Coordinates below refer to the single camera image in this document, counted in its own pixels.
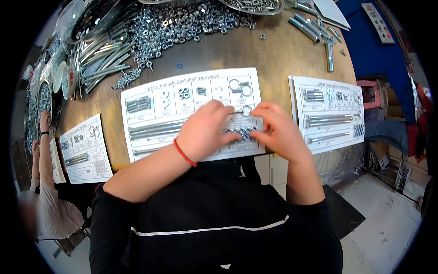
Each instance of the black sweatshirt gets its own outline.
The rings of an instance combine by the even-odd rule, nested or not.
[[[100,185],[91,272],[341,273],[342,248],[326,200],[291,205],[251,176],[241,177],[235,162],[201,163],[142,204]]]

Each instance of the blue panel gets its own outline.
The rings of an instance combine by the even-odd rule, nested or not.
[[[373,23],[360,5],[359,0],[340,0],[339,9],[351,26],[351,30],[342,31],[348,46],[356,77],[385,74],[394,89],[406,120],[415,122],[413,95],[408,70],[399,42],[394,36],[388,21],[374,1],[377,11],[383,17],[386,26],[394,38],[395,44],[382,44]]]

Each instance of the control panel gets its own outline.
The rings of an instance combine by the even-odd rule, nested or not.
[[[376,10],[373,3],[361,3],[365,12],[368,14],[371,22],[373,22],[374,27],[380,37],[383,44],[394,44],[394,39],[389,33],[389,29],[382,19],[380,13]]]

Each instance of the white stripe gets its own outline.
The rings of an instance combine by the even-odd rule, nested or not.
[[[145,237],[149,237],[149,236],[161,236],[161,235],[187,234],[187,233],[195,233],[195,232],[203,232],[203,231],[214,231],[214,230],[224,230],[224,229],[243,229],[243,230],[249,230],[249,231],[259,231],[259,230],[265,230],[265,229],[274,228],[276,226],[284,224],[284,223],[286,223],[288,218],[289,218],[289,215],[287,215],[286,218],[284,218],[284,220],[282,220],[282,221],[278,221],[278,222],[273,223],[273,224],[268,224],[268,225],[266,225],[264,227],[261,227],[261,228],[244,228],[244,227],[241,227],[241,226],[228,226],[228,227],[224,227],[224,228],[203,228],[203,229],[194,229],[194,230],[186,230],[186,231],[149,232],[149,233],[137,232],[137,230],[135,230],[134,227],[131,227],[131,230],[134,231],[135,234],[137,234],[138,236],[145,236]]]

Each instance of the red clothing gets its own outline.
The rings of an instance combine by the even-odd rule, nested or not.
[[[420,127],[420,132],[422,135],[426,136],[427,133],[427,123],[429,120],[427,112],[431,112],[433,109],[433,103],[429,100],[429,98],[424,94],[423,88],[418,85],[417,90],[419,95],[422,99],[422,105],[423,105],[423,114],[420,115],[420,117],[417,119],[416,124],[408,124],[407,130],[408,130],[408,146],[409,146],[409,157],[415,156],[416,153],[416,146],[417,146],[417,139],[418,139],[418,126]]]

